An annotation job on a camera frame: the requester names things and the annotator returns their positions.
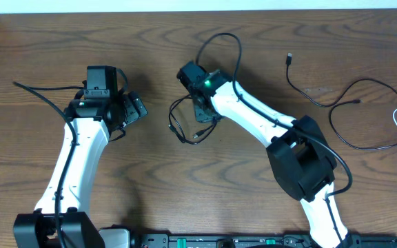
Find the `cable connector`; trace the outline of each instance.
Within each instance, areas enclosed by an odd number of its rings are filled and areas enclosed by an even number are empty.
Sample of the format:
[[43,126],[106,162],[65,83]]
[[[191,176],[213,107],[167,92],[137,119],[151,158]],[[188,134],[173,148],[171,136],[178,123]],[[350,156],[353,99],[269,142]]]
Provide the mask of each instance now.
[[168,127],[170,128],[170,130],[176,134],[177,138],[180,140],[180,142],[184,143],[185,139],[179,134],[179,132],[177,132],[176,128],[173,127],[171,124],[168,125]]
[[291,62],[292,62],[292,54],[288,53],[286,58],[286,65],[289,66]]
[[206,130],[198,131],[197,133],[195,133],[195,134],[193,135],[192,138],[198,138],[198,137],[204,135],[204,133],[205,133],[206,131],[207,131],[207,129],[206,129]]

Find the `wooden table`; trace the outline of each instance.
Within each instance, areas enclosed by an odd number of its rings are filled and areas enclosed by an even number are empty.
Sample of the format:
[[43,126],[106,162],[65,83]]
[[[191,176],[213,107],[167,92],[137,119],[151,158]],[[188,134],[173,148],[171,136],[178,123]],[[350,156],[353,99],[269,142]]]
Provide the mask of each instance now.
[[[99,162],[91,204],[96,227],[113,223],[172,233],[308,231],[298,202],[276,183],[264,147],[229,119],[196,146],[167,128],[169,104],[186,94],[176,80],[216,32],[243,42],[239,81],[272,108],[315,118],[329,144],[348,162],[352,188],[336,197],[343,222],[361,233],[397,234],[397,147],[354,150],[328,125],[328,109],[312,105],[285,80],[290,76],[318,101],[333,101],[355,79],[371,76],[397,89],[397,10],[177,12],[0,15],[0,247],[15,246],[12,225],[32,212],[50,180],[63,140],[63,121],[35,96],[13,86],[80,85],[86,66],[123,68],[148,116],[109,144]],[[210,45],[208,70],[233,70],[230,39]],[[46,92],[60,108],[73,91]],[[397,97],[363,83],[345,99],[360,105],[334,113],[338,131],[353,144],[397,141],[391,113]],[[192,104],[176,113],[188,134]],[[341,168],[336,186],[346,183]]]

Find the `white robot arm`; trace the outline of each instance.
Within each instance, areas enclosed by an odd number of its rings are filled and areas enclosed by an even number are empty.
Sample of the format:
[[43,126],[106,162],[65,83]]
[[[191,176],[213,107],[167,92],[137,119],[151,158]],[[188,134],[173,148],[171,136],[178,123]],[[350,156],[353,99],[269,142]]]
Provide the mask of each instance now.
[[[247,93],[239,84],[236,83],[236,89],[243,98],[253,105],[256,109],[267,113],[271,118],[277,119],[282,124],[292,126],[295,118],[286,116],[273,110],[272,108],[261,103],[259,100]],[[221,115],[228,117],[246,129],[250,134],[257,138],[265,147],[271,145],[274,137],[281,137],[287,132],[285,128],[276,126],[264,117],[260,116],[244,103],[242,103],[235,95],[232,82],[224,83],[216,90],[216,94],[211,97],[212,106]],[[333,222],[329,215],[329,210],[325,203],[325,195],[334,190],[334,184],[324,186],[311,202],[301,199],[301,205],[310,224],[311,237],[323,248],[337,247],[340,240],[334,230]],[[333,196],[329,197],[330,205],[334,214],[337,228],[344,239],[347,235],[347,228],[342,224],[338,209]]]
[[[61,198],[61,213],[66,213],[68,209],[73,208],[75,211],[84,211],[89,216],[91,191],[97,164],[101,158],[103,148],[108,144],[110,134],[103,120],[95,121],[93,118],[75,118],[71,124],[77,133],[78,145],[74,149],[72,160],[65,176]],[[35,211],[40,211],[42,214],[54,213],[54,193],[62,175],[72,139],[70,128],[65,125],[62,149],[54,168],[52,179],[48,183],[41,200],[34,207]]]
[[[219,70],[207,73],[203,68],[189,62],[181,68],[177,78],[190,92],[194,105],[209,115],[208,119],[222,116],[230,118],[266,147],[278,184],[292,198],[301,202],[313,240],[323,248],[337,247],[341,240],[334,229],[325,202],[326,194],[334,190],[334,158],[330,154],[327,155],[325,150],[316,147],[316,144],[310,143],[304,143],[309,147],[295,154],[292,148],[302,145],[301,138],[261,116],[252,107],[287,127],[298,125],[300,130],[310,129],[323,136],[317,124],[308,116],[297,121],[291,116],[273,110],[247,93],[236,82],[238,96],[243,96],[244,101],[241,101],[234,91],[231,77]],[[330,196],[329,200],[337,230],[344,240],[347,228],[340,220],[334,197]]]

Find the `black bracket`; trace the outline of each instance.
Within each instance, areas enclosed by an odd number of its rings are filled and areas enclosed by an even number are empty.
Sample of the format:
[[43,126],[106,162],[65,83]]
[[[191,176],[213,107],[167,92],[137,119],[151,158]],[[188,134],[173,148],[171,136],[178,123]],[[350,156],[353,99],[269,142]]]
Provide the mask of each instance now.
[[70,101],[64,113],[69,121],[74,118],[104,120],[108,131],[123,129],[126,125],[147,115],[147,110],[137,92],[124,94],[117,90],[116,68],[106,65],[87,67],[87,80]]
[[201,66],[190,61],[179,70],[177,79],[191,95],[196,121],[206,123],[222,118],[215,111],[210,98],[220,86],[232,80],[231,76],[220,70],[207,73]]
[[[62,231],[67,247],[105,247],[103,239],[85,212],[61,214]],[[49,239],[55,232],[54,214],[18,214],[13,224],[18,247],[56,247],[57,239]]]
[[[294,121],[294,128],[318,137],[325,145],[323,133],[316,122],[304,116]],[[266,148],[276,182],[295,200],[311,202],[316,193],[335,180],[333,155],[317,143],[288,131],[280,138],[274,137]]]

